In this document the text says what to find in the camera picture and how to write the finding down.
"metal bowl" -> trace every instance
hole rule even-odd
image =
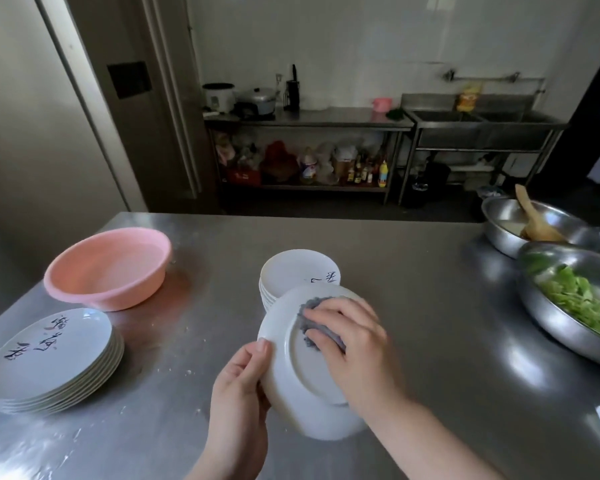
[[[534,206],[544,215],[549,224],[556,227],[565,236],[567,241],[581,248],[600,252],[598,229],[551,205],[534,201]],[[528,222],[527,215],[518,201],[506,197],[491,197],[482,202],[482,213],[487,218],[484,222],[484,233],[487,239],[501,253],[516,258],[520,248],[528,241],[504,229],[502,222],[510,221],[520,223],[520,225]]]
[[[567,264],[588,279],[600,297],[600,254],[555,242],[529,242],[520,250],[518,292],[529,314],[554,339],[600,363],[600,333],[562,311],[547,298],[538,283],[549,279],[558,266]]]

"stack of plates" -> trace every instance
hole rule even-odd
[[[125,343],[90,308],[51,315],[0,349],[0,411],[51,414],[92,394],[116,370]]]
[[[260,297],[269,311],[275,301],[296,286],[308,283],[340,284],[340,270],[333,259],[308,249],[292,249],[270,258],[260,272]]]

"stainless steel table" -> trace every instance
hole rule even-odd
[[[394,338],[411,391],[511,479],[600,480],[600,366],[546,336],[514,289],[513,261],[472,224],[120,214],[175,247],[163,288],[111,313],[125,336],[112,380],[50,417],[0,414],[0,479],[180,480],[207,435],[211,386],[264,315],[258,274],[290,248],[328,254]],[[0,346],[71,308],[38,284],[0,316]],[[264,479],[391,479],[366,431],[334,443],[272,412]]]

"sponge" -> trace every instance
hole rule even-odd
[[[325,325],[316,323],[313,320],[309,320],[307,317],[304,316],[305,309],[309,308],[310,310],[312,310],[316,306],[320,305],[324,300],[329,299],[329,298],[333,298],[333,297],[329,296],[327,298],[311,298],[304,305],[301,305],[300,311],[298,312],[298,316],[297,316],[297,326],[300,329],[300,331],[302,331],[302,333],[305,334],[304,343],[306,344],[307,347],[318,350],[318,346],[315,344],[315,342],[306,336],[306,331],[314,328],[316,330],[320,330],[328,338],[330,338],[334,342],[336,342],[338,347],[340,347],[340,350],[342,350],[344,352],[344,351],[346,351],[347,346],[344,345],[344,342],[342,341],[342,339],[340,338],[340,336],[337,333],[332,332]]]

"pink container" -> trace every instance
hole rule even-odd
[[[155,229],[127,227],[72,245],[47,268],[49,295],[103,312],[135,306],[158,291],[171,256],[169,238]]]
[[[391,111],[392,102],[393,100],[391,98],[376,98],[374,99],[374,111],[389,112]]]

